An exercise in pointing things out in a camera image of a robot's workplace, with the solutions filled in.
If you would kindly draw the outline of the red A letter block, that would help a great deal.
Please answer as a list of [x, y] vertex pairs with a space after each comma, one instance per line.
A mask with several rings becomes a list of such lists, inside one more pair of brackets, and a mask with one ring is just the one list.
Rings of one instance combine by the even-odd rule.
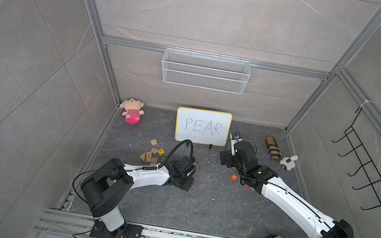
[[235, 182], [235, 181], [237, 181], [239, 178], [238, 178], [238, 176], [237, 176], [236, 174], [233, 174], [233, 175], [230, 176], [230, 179], [231, 179], [232, 182]]

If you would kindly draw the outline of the yellow E letter block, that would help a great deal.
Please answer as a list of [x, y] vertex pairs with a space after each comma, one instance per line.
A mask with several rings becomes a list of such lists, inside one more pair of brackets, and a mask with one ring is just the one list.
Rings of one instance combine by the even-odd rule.
[[165, 155], [165, 151], [163, 149], [158, 150], [158, 155], [159, 156], [164, 156]]

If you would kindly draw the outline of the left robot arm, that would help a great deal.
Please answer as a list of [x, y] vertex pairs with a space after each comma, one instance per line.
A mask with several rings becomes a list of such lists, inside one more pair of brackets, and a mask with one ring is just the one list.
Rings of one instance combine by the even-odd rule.
[[195, 157], [185, 156], [146, 167], [126, 165], [114, 158], [86, 177], [80, 189], [92, 216], [105, 227], [107, 236], [120, 238], [125, 233], [126, 221], [118, 204], [124, 196], [130, 190], [147, 186], [173, 185], [188, 191], [194, 181], [195, 162]]

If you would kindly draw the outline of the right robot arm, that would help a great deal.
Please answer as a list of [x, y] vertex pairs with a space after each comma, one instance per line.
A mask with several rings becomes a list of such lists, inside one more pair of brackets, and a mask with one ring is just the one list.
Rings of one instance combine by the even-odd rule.
[[[323, 214], [292, 190], [269, 167], [250, 161], [240, 152], [221, 151], [223, 166], [233, 168], [240, 180], [286, 213], [308, 238], [354, 238], [352, 226]], [[265, 238], [283, 238], [270, 234]]]

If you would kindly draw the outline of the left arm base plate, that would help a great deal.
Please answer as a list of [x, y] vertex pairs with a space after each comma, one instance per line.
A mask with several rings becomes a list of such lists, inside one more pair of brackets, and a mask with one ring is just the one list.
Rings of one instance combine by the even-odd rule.
[[92, 238], [141, 238], [143, 226], [124, 224], [116, 231], [110, 232], [105, 224], [98, 220], [95, 222], [89, 236]]

